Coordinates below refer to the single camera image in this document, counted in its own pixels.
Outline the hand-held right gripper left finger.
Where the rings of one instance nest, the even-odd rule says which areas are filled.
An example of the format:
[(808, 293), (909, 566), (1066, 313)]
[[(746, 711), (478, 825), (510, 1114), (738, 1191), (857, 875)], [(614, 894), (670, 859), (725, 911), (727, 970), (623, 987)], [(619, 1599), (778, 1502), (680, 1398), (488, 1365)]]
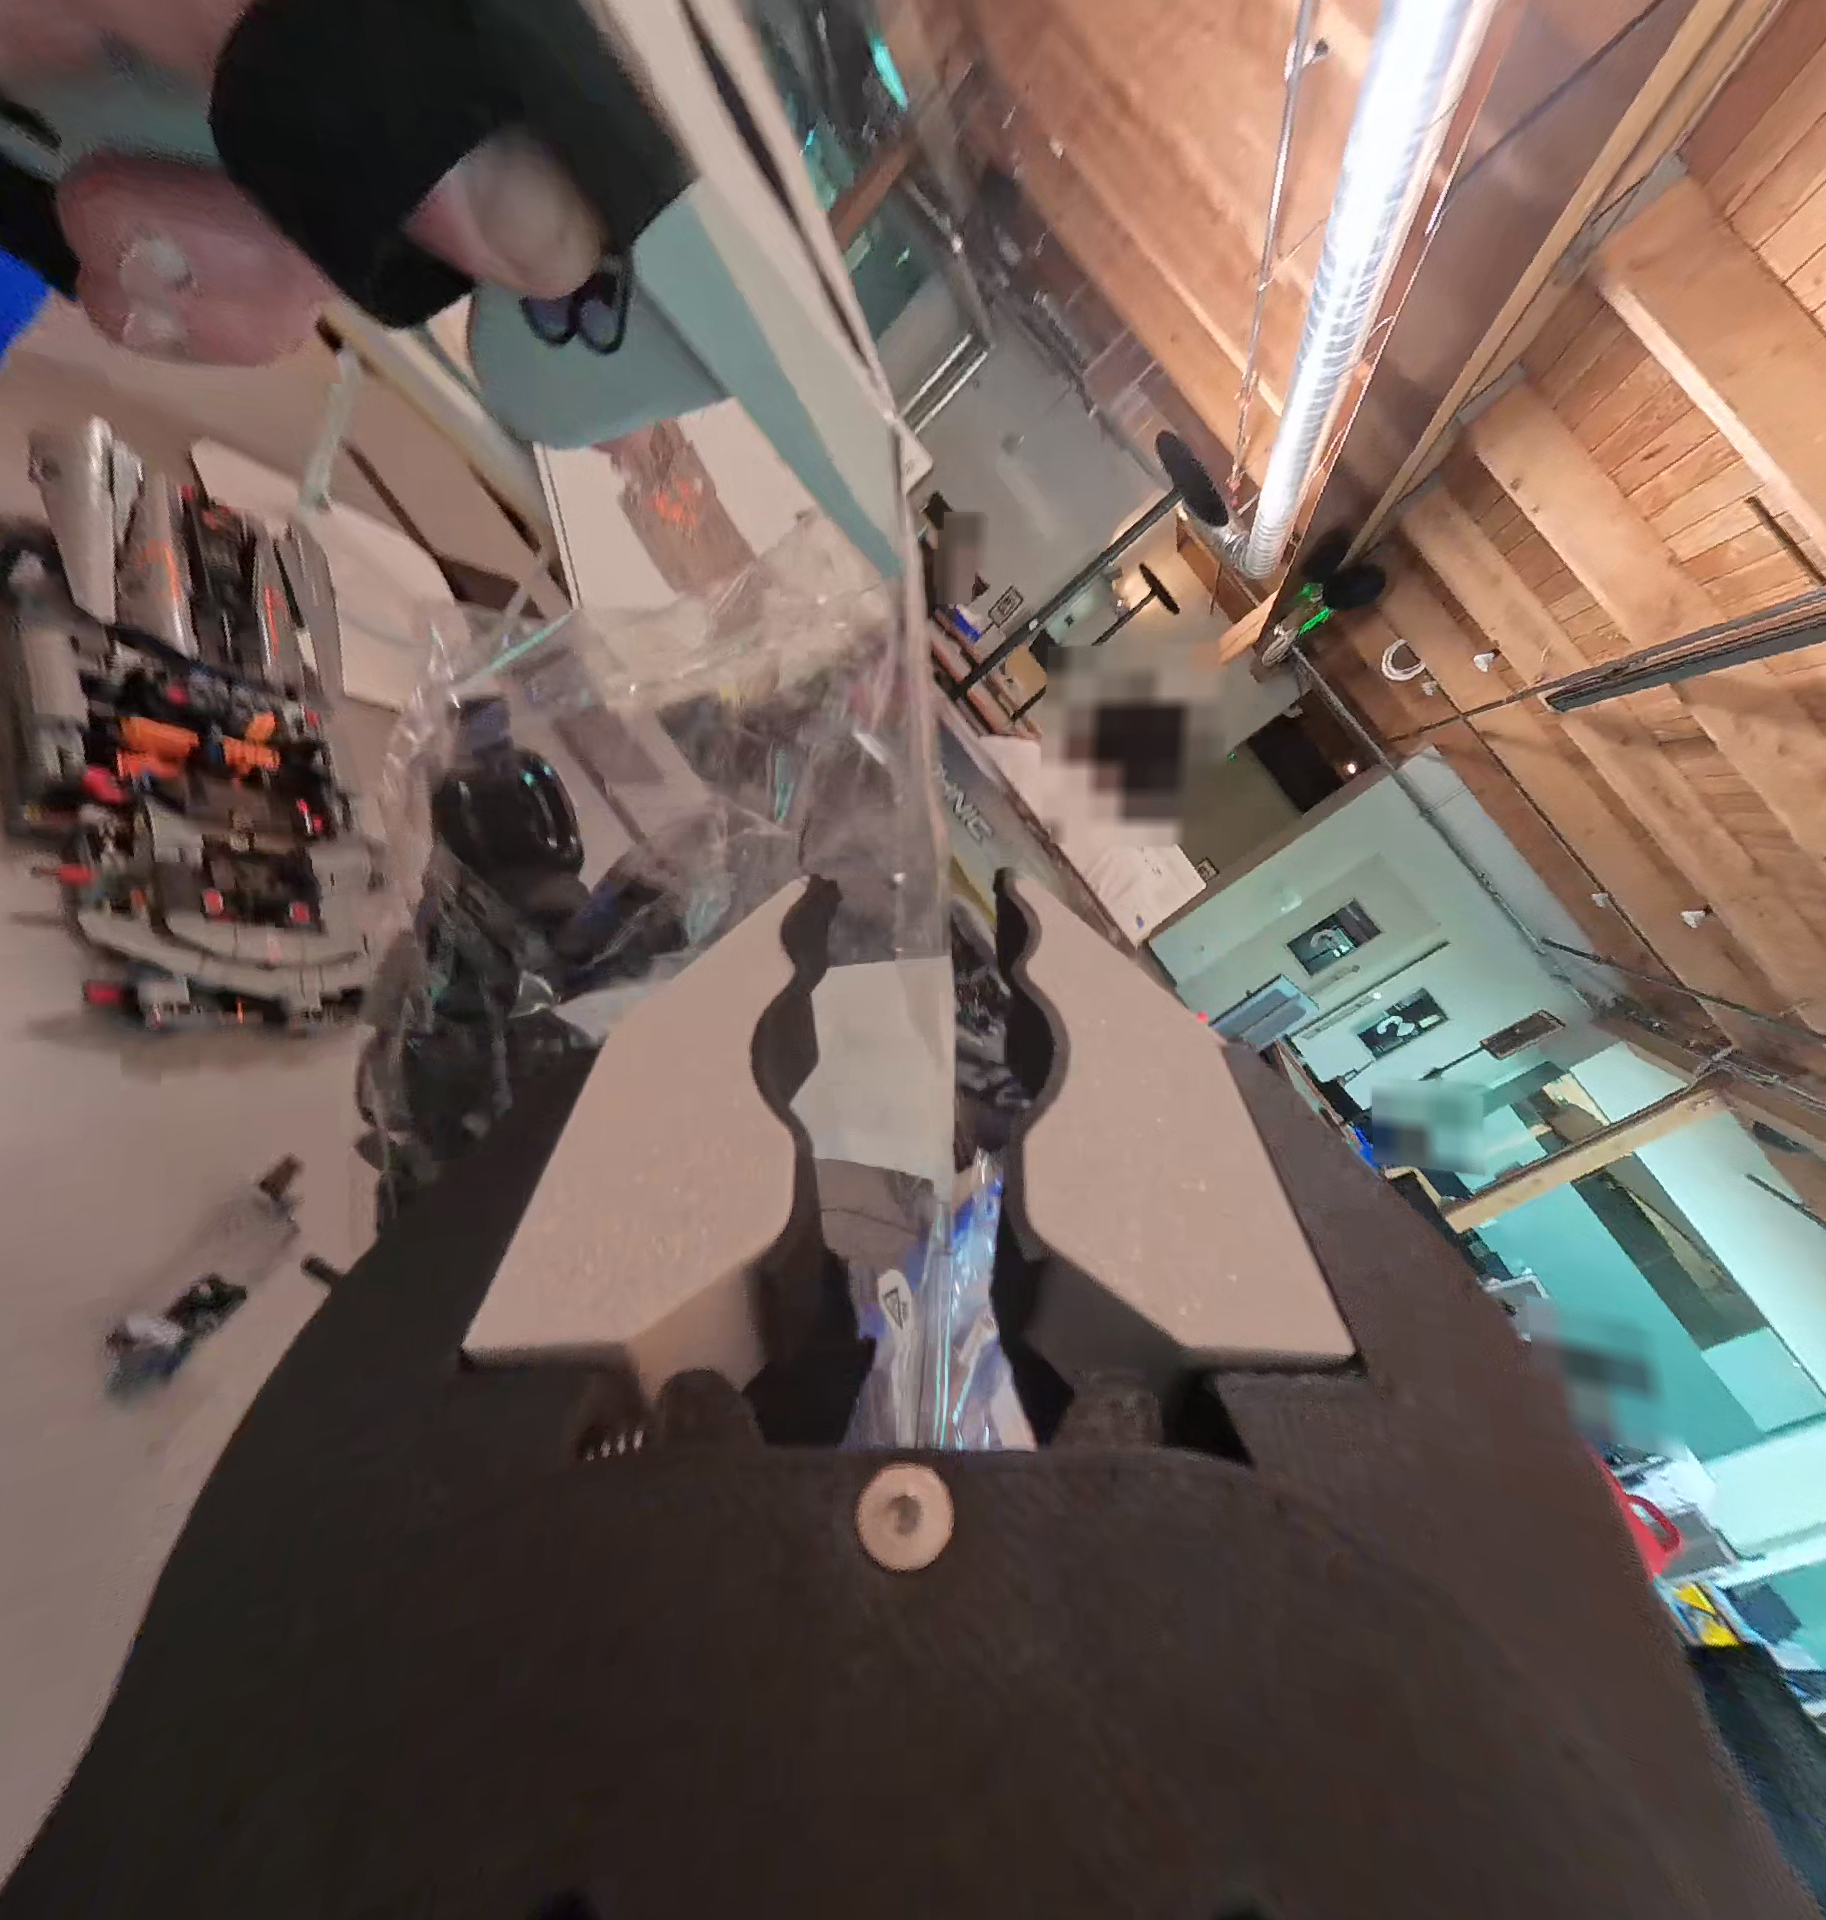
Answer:
[(485, 1365), (587, 1361), (644, 1395), (748, 1386), (825, 1261), (793, 1104), (839, 887), (799, 876), (612, 1029), (466, 1338)]

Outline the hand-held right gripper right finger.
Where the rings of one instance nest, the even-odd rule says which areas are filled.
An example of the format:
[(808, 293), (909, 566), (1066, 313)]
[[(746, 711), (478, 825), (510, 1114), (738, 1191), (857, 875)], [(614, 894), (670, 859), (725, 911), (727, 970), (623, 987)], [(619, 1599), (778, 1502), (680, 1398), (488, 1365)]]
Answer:
[(1022, 1401), (1358, 1356), (1233, 1051), (1053, 890), (996, 875), (1008, 1067), (996, 1328)]

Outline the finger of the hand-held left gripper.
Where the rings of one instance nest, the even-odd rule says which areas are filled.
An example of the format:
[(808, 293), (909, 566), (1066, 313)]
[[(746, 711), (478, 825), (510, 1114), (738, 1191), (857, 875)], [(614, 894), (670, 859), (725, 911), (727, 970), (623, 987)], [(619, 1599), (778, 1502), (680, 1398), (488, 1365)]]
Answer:
[(732, 3), (584, 11), (686, 162), (630, 247), (640, 291), (821, 513), (901, 575), (899, 409), (756, 28)]

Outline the large clear plastic parts bag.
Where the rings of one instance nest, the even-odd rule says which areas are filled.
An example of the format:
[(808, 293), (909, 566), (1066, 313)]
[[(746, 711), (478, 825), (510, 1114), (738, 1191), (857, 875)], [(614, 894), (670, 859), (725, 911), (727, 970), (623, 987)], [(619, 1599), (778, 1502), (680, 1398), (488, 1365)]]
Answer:
[(748, 698), (623, 683), (584, 613), (446, 615), (388, 768), (419, 855), (365, 1070), (382, 1223), (356, 1271), (431, 1378), (463, 1338), (614, 1025), (799, 876), (839, 887), (810, 996), (825, 1261), (746, 1390), (775, 1438), (1030, 1449), (993, 1283), (1002, 1174), (965, 1131), (1002, 1025), (947, 872), (922, 635), (911, 671)]

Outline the person's left hand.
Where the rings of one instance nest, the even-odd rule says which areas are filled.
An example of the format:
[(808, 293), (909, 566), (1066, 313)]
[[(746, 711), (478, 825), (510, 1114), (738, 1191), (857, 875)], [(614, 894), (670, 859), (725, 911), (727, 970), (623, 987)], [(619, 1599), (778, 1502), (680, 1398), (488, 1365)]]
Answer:
[[(0, 86), (124, 51), (211, 92), (242, 3), (0, 3)], [(105, 156), (59, 193), (78, 303), (111, 342), (156, 360), (261, 367), (334, 303), (316, 262), (222, 176)], [(606, 250), (597, 207), (522, 130), (488, 138), (430, 189), (405, 238), (471, 283), (565, 297)]]

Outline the small black double connector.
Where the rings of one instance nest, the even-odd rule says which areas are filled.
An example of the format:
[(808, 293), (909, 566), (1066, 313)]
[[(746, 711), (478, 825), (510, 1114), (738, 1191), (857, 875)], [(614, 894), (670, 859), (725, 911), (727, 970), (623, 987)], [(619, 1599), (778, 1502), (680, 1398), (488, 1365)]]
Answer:
[(246, 1299), (246, 1286), (209, 1273), (183, 1288), (167, 1307), (120, 1318), (105, 1338), (110, 1395), (132, 1398), (172, 1380), (187, 1356)]

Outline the grey toy brick car model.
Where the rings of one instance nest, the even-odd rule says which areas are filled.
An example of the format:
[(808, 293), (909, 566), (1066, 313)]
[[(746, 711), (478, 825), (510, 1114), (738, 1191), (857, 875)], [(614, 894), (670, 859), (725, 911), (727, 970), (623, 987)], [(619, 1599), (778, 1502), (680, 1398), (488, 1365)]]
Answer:
[(356, 1020), (387, 859), (332, 739), (342, 617), (312, 527), (148, 462), (110, 420), (38, 428), (43, 521), (0, 519), (9, 818), (148, 1033)]

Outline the silver ceiling duct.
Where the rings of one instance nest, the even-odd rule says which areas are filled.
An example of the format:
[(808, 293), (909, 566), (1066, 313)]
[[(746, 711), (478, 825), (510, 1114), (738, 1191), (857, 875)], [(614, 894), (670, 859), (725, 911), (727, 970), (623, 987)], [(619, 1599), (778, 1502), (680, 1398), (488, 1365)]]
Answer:
[(1380, 6), (1271, 456), (1236, 556), (1257, 586), (1282, 566), (1495, 11), (1495, 3)]

